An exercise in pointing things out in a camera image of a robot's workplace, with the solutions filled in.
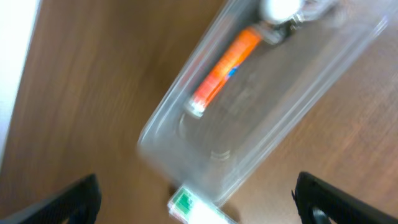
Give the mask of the black bottle white cap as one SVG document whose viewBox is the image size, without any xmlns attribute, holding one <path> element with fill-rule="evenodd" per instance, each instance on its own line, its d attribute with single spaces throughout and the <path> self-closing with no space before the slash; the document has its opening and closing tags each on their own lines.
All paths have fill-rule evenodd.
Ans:
<svg viewBox="0 0 398 224">
<path fill-rule="evenodd" d="M 260 0 L 257 28 L 265 42 L 277 45 L 287 34 L 284 26 L 303 8 L 304 0 Z"/>
</svg>

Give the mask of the white green medicine box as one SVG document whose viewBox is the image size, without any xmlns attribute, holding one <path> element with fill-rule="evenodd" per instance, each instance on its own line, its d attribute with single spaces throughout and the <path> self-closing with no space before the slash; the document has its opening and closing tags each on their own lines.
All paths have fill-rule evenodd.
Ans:
<svg viewBox="0 0 398 224">
<path fill-rule="evenodd" d="M 181 186 L 167 203 L 171 216 L 184 224 L 237 224 L 213 203 Z"/>
</svg>

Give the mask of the orange tablet tube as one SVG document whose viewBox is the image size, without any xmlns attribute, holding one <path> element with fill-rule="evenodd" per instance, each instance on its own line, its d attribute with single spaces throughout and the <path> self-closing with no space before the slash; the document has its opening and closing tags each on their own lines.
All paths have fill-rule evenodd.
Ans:
<svg viewBox="0 0 398 224">
<path fill-rule="evenodd" d="M 193 117 L 203 116 L 213 98 L 261 41 L 262 35 L 254 27 L 245 28 L 237 35 L 187 101 L 186 110 Z"/>
</svg>

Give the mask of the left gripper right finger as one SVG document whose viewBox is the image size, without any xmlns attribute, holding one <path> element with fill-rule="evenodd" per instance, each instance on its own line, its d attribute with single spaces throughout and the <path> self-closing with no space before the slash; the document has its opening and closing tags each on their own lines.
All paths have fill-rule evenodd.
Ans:
<svg viewBox="0 0 398 224">
<path fill-rule="evenodd" d="M 308 172 L 300 172 L 292 197 L 301 222 L 397 224 L 394 218 Z"/>
</svg>

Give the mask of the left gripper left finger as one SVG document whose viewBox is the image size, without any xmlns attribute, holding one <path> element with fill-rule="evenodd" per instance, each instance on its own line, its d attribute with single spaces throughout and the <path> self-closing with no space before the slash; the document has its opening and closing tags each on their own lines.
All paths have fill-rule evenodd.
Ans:
<svg viewBox="0 0 398 224">
<path fill-rule="evenodd" d="M 101 191 L 95 174 L 87 175 L 55 195 L 9 215 L 2 224 L 94 224 L 101 208 Z"/>
</svg>

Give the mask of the clear plastic container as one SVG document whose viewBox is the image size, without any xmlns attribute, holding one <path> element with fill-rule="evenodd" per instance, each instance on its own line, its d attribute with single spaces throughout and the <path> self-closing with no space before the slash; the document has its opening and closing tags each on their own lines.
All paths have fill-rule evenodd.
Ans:
<svg viewBox="0 0 398 224">
<path fill-rule="evenodd" d="M 396 1 L 309 1 L 280 44 L 262 41 L 205 108 L 190 98 L 259 1 L 228 1 L 139 137 L 142 157 L 176 186 L 224 204 L 385 29 Z"/>
</svg>

